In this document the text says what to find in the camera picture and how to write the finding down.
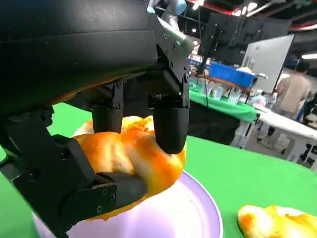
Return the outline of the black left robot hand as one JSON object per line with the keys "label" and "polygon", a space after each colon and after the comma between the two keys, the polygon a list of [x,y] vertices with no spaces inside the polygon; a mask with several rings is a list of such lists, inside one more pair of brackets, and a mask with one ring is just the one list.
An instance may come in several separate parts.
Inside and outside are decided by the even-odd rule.
{"label": "black left robot hand", "polygon": [[155,141],[185,145],[187,55],[146,0],[3,0],[0,3],[1,172],[58,238],[80,221],[135,202],[142,179],[93,171],[79,143],[50,135],[53,105],[76,98],[95,132],[120,132],[123,82],[149,95]]}

